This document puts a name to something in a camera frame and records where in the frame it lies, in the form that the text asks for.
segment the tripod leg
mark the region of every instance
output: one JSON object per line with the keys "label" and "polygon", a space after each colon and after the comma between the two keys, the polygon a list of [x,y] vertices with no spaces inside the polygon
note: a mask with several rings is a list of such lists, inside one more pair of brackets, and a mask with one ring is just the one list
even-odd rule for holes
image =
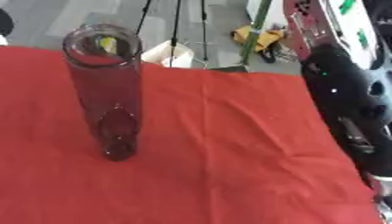
{"label": "tripod leg", "polygon": [[151,0],[147,0],[145,6],[143,7],[143,15],[142,18],[140,19],[139,26],[137,27],[136,34],[139,34],[140,30],[142,29],[145,17],[147,16],[147,12],[149,11],[150,6],[151,6]]}
{"label": "tripod leg", "polygon": [[179,33],[179,14],[181,11],[181,0],[177,0],[177,10],[176,10],[176,18],[174,20],[174,31],[173,35],[171,37],[171,57],[170,57],[170,67],[172,67],[173,64],[173,58],[174,58],[174,50],[176,49],[177,46],[177,36]]}
{"label": "tripod leg", "polygon": [[207,51],[207,12],[206,12],[206,0],[201,0],[201,21],[203,25],[203,47],[204,47],[204,60],[208,60]]}

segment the gray floor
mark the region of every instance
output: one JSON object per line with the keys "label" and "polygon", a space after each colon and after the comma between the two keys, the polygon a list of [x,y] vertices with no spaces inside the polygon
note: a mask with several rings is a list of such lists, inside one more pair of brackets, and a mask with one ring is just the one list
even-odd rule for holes
{"label": "gray floor", "polygon": [[[0,0],[0,7],[15,20],[9,36],[11,45],[60,49],[62,38],[83,23],[114,23],[136,29],[146,0]],[[143,48],[152,48],[172,35],[177,0],[152,0],[141,31]],[[229,33],[249,24],[247,0],[206,0],[209,42],[208,67],[235,66],[240,61],[240,47]],[[188,44],[202,59],[200,0],[183,0],[179,41]],[[194,62],[195,67],[203,67]],[[265,64],[252,57],[251,71],[298,74],[298,65],[277,62]]]}

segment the red tablecloth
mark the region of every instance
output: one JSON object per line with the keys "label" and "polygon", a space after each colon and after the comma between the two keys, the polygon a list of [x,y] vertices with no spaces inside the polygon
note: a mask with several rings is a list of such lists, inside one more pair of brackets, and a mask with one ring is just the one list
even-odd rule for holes
{"label": "red tablecloth", "polygon": [[102,157],[60,52],[0,47],[4,224],[372,224],[297,76],[143,67],[137,156]]}

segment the transparent cylinder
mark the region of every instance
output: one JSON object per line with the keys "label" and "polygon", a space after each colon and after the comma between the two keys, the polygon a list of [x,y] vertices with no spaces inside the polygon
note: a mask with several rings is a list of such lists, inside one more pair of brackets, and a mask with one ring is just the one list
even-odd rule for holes
{"label": "transparent cylinder", "polygon": [[103,154],[113,161],[134,155],[142,120],[138,36],[112,24],[83,25],[66,36],[63,52]]}

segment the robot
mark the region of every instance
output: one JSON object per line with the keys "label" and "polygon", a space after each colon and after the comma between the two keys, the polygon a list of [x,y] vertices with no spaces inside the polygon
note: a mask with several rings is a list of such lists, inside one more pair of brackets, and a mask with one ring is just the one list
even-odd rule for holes
{"label": "robot", "polygon": [[285,0],[284,13],[292,48],[319,113],[364,182],[376,192],[374,203],[382,219],[392,223],[388,41],[374,28],[361,0]]}

